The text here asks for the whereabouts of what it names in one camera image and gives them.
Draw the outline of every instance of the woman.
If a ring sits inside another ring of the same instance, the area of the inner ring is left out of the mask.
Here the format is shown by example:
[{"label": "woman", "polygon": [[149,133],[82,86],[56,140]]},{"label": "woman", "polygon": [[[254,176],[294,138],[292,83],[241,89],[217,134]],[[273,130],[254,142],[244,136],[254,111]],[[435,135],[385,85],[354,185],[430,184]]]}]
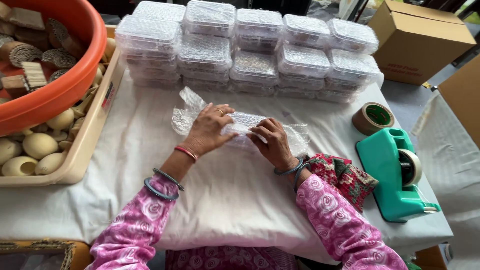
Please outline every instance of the woman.
[{"label": "woman", "polygon": [[[221,135],[232,123],[228,104],[210,103],[193,123],[186,140],[175,148],[160,171],[97,238],[91,249],[95,261],[88,270],[148,269],[146,263],[155,255],[157,243],[167,224],[168,212],[177,197],[180,184],[190,167],[204,154],[221,147],[238,134]],[[265,119],[248,137],[258,147],[276,172],[289,172],[287,179],[298,188],[297,205],[306,212],[328,254],[343,262],[343,269],[407,269],[402,259],[357,211],[321,177],[312,174],[292,156],[287,135],[275,119]],[[168,251],[166,269],[297,269],[295,259],[276,248],[203,247]]]}]

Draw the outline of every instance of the beige plastic tray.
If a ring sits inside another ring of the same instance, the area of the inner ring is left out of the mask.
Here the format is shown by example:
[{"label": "beige plastic tray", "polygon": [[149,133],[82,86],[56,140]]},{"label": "beige plastic tray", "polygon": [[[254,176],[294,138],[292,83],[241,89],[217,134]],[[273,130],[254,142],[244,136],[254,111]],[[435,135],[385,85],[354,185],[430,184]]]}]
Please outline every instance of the beige plastic tray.
[{"label": "beige plastic tray", "polygon": [[[115,26],[107,25],[108,37],[115,37]],[[115,50],[102,83],[86,115],[72,148],[63,165],[54,173],[42,176],[0,176],[0,187],[43,186],[49,184],[74,184],[80,182],[87,170],[96,143],[102,132],[113,99],[120,86],[125,68],[119,65],[120,50]]]}]

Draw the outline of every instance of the packing tape roll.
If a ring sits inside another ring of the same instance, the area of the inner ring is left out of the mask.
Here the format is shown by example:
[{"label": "packing tape roll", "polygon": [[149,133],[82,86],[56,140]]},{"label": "packing tape roll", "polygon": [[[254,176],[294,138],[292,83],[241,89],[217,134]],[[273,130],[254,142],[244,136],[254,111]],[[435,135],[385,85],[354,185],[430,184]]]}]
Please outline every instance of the packing tape roll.
[{"label": "packing tape roll", "polygon": [[403,184],[403,186],[413,186],[415,184],[418,184],[418,182],[420,182],[420,179],[423,173],[423,169],[422,169],[419,157],[417,157],[417,155],[415,155],[412,151],[407,149],[399,148],[398,152],[400,154],[403,154],[413,166],[412,175],[411,177],[409,177],[410,179],[408,179],[408,181],[406,181]]},{"label": "packing tape roll", "polygon": [[386,127],[392,127],[395,119],[392,112],[376,102],[368,102],[352,117],[352,123],[362,134],[370,136]]}]

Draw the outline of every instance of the hand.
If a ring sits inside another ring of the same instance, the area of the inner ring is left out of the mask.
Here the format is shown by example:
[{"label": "hand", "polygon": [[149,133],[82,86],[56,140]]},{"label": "hand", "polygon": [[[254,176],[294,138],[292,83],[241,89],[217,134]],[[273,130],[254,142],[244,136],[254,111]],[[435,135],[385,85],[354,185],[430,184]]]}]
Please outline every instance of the hand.
[{"label": "hand", "polygon": [[217,106],[213,106],[212,103],[208,104],[193,122],[188,137],[179,146],[198,157],[221,147],[227,141],[238,136],[238,133],[220,134],[224,126],[233,123],[233,119],[226,114],[234,112],[235,110],[228,104]]},{"label": "hand", "polygon": [[255,134],[247,134],[248,138],[258,147],[260,153],[279,171],[286,172],[295,168],[299,161],[290,152],[287,134],[282,124],[273,118],[262,120],[256,127],[250,129],[267,140],[264,143]]}]

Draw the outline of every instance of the gold ring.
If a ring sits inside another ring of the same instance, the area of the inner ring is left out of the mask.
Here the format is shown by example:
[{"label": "gold ring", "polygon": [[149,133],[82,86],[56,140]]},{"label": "gold ring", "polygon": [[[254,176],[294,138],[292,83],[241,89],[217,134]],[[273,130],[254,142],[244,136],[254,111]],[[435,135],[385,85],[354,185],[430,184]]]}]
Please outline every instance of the gold ring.
[{"label": "gold ring", "polygon": [[224,112],[222,112],[222,110],[220,110],[220,109],[217,109],[217,111],[219,111],[219,112],[221,112],[221,113],[222,113],[222,116],[221,116],[221,117],[224,117],[224,116],[225,116],[225,113],[224,113]]}]

